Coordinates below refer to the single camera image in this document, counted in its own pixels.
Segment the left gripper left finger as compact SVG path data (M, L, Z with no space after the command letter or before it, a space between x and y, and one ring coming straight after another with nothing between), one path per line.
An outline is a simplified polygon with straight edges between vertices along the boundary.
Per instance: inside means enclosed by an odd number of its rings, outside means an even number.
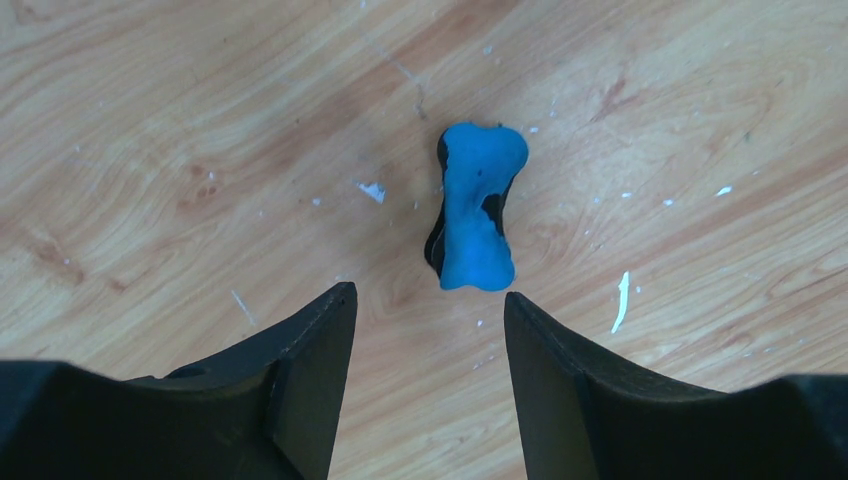
M118 381L64 361L1 364L5 479L324 479L357 289L170 374Z

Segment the blue black eraser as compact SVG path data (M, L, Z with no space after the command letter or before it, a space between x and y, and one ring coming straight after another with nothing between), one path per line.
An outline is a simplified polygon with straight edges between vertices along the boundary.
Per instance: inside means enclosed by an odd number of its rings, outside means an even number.
M439 137L437 159L443 201L425 243L426 262L443 290L506 289L516 270L503 211L512 184L529 159L526 140L501 124L458 123Z

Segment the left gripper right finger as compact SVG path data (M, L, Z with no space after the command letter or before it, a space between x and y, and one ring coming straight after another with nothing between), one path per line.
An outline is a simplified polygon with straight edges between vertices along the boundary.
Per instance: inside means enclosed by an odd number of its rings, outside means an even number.
M531 479L843 479L847 378L725 393L644 368L518 292L504 328Z

